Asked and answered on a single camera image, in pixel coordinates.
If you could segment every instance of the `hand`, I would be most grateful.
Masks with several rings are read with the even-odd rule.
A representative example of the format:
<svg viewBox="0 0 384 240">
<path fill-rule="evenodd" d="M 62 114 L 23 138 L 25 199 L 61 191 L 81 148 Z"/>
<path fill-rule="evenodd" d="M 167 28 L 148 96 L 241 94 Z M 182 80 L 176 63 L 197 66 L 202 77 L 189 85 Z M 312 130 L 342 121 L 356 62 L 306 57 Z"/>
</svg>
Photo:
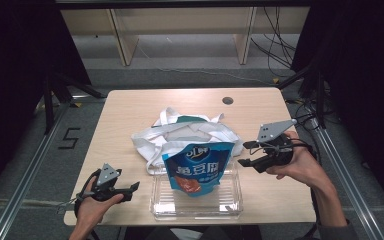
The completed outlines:
<svg viewBox="0 0 384 240">
<path fill-rule="evenodd" d="M 290 139 L 298 139 L 296 132 L 285 132 Z M 268 174 L 277 174 L 277 179 L 289 176 L 299 182 L 307 184 L 314 190 L 320 223 L 329 227 L 344 227 L 347 225 L 341 202 L 336 188 L 326 172 L 314 159 L 306 147 L 294 147 L 294 155 L 288 165 L 267 168 Z"/>
<path fill-rule="evenodd" d="M 287 131 L 285 135 L 290 139 L 298 139 L 296 132 Z M 292 143 L 302 143 L 299 140 L 292 140 Z M 277 175 L 277 179 L 289 176 L 299 182 L 307 184 L 311 188 L 321 188 L 330 183 L 329 177 L 314 159 L 306 147 L 294 147 L 294 155 L 289 164 L 284 166 L 272 166 L 267 168 L 268 174 Z"/>
<path fill-rule="evenodd" d="M 89 181 L 86 191 L 91 191 L 95 180 L 96 177 L 93 177 Z M 108 209 L 114 204 L 119 203 L 123 197 L 123 194 L 117 194 L 104 202 L 96 201 L 92 197 L 86 197 L 79 207 L 76 227 L 70 236 L 70 240 L 86 239 L 93 228 L 102 221 Z"/>
</svg>

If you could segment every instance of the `wooden table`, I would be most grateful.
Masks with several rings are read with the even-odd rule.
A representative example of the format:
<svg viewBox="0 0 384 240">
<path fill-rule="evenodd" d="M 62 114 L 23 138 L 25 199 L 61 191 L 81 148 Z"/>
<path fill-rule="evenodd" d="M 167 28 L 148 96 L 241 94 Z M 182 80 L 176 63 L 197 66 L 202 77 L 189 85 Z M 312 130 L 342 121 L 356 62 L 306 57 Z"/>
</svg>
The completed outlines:
<svg viewBox="0 0 384 240">
<path fill-rule="evenodd" d="M 224 104 L 230 97 L 233 103 Z M 161 110 L 172 107 L 180 114 L 225 114 L 222 123 L 243 141 L 255 140 L 261 123 L 290 119 L 280 91 L 276 88 L 213 88 L 112 91 L 105 103 L 73 191 L 80 192 L 90 174 L 103 163 L 123 169 L 115 187 L 126 188 L 140 181 L 130 202 L 113 206 L 103 225 L 209 225 L 313 222 L 315 214 L 310 189 L 293 179 L 278 181 L 275 176 L 258 174 L 253 168 L 238 167 L 244 210 L 238 219 L 157 221 L 149 210 L 153 176 L 145 169 L 146 160 L 136 151 L 130 136 L 151 126 Z M 244 150 L 238 158 L 256 158 Z M 64 217 L 75 225 L 72 211 Z"/>
</svg>

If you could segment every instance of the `transparent container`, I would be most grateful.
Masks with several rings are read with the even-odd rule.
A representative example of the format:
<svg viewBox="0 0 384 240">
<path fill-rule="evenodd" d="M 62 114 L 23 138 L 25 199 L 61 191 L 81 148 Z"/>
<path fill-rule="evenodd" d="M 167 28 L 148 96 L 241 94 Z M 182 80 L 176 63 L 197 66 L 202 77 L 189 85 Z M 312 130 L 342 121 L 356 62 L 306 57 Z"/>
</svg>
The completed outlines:
<svg viewBox="0 0 384 240">
<path fill-rule="evenodd" d="M 164 165 L 158 171 L 165 173 Z M 226 166 L 220 185 L 199 197 L 172 189 L 167 173 L 154 176 L 150 211 L 156 220 L 238 219 L 242 210 L 242 193 L 234 161 Z"/>
</svg>

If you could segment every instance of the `white plastic bag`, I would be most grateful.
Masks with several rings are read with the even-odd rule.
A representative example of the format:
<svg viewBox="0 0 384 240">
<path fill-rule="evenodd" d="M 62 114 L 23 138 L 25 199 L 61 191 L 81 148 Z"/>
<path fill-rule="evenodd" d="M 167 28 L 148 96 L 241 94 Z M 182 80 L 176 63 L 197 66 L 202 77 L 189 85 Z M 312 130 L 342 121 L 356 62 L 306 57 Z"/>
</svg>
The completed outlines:
<svg viewBox="0 0 384 240">
<path fill-rule="evenodd" d="M 232 156 L 240 155 L 242 140 L 226 125 L 219 123 L 224 116 L 213 119 L 204 115 L 180 115 L 168 107 L 150 128 L 134 133 L 131 138 L 137 151 L 146 159 L 146 170 L 155 175 L 154 167 L 163 165 L 162 156 L 173 156 L 192 143 L 231 142 Z"/>
</svg>

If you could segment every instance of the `blue snack bag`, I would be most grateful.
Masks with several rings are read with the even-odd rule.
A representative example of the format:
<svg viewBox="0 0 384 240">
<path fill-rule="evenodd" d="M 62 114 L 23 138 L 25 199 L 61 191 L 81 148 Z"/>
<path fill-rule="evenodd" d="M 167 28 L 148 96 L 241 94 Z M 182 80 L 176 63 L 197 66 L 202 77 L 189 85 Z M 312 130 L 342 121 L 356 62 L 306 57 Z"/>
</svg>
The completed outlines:
<svg viewBox="0 0 384 240">
<path fill-rule="evenodd" d="M 234 143 L 196 143 L 187 145 L 179 153 L 163 156 L 172 189 L 191 197 L 213 191 L 229 162 Z"/>
</svg>

